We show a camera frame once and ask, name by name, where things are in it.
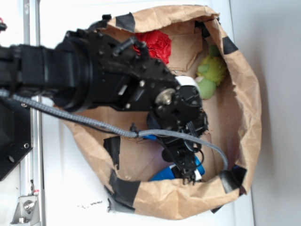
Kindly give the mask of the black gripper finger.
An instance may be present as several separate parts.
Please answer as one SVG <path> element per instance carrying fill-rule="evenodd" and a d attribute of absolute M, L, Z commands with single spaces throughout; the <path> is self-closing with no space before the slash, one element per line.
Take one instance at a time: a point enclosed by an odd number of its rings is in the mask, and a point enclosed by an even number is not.
<path fill-rule="evenodd" d="M 184 156 L 182 164 L 182 179 L 184 185 L 191 182 L 192 184 L 195 184 L 195 182 L 201 179 L 202 174 L 199 172 L 201 166 L 201 162 L 194 153 L 189 152 Z"/>

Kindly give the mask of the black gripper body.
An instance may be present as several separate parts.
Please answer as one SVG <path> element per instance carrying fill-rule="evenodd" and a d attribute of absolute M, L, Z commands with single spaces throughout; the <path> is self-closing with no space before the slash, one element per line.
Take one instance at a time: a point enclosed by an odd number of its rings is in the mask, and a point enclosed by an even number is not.
<path fill-rule="evenodd" d="M 181 86 L 179 89 L 168 88 L 155 98 L 152 112 L 147 116 L 150 129 L 163 129 L 187 133 L 200 137 L 208 129 L 207 115 L 202 108 L 202 100 L 195 86 Z M 201 145 L 194 147 L 192 141 L 161 135 L 158 139 L 163 146 L 162 157 L 166 162 L 177 165 L 195 165 L 195 153 Z"/>

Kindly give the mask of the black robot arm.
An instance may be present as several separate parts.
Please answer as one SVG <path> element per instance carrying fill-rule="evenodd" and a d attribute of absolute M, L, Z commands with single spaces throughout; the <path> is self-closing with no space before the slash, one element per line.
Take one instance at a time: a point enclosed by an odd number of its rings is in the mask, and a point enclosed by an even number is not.
<path fill-rule="evenodd" d="M 55 49 L 29 45 L 0 49 L 0 96 L 44 113 L 124 137 L 159 141 L 177 178 L 200 179 L 195 153 L 207 129 L 200 89 L 177 76 L 136 37 L 119 42 L 102 32 L 67 32 Z M 109 106 L 148 112 L 149 129 L 129 131 L 92 121 L 76 112 Z"/>

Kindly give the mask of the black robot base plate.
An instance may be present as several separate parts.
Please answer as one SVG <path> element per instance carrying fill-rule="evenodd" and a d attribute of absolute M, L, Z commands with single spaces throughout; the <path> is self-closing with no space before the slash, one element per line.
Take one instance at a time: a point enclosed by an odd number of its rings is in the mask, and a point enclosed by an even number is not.
<path fill-rule="evenodd" d="M 0 100 L 0 180 L 32 150 L 31 111 L 13 100 Z"/>

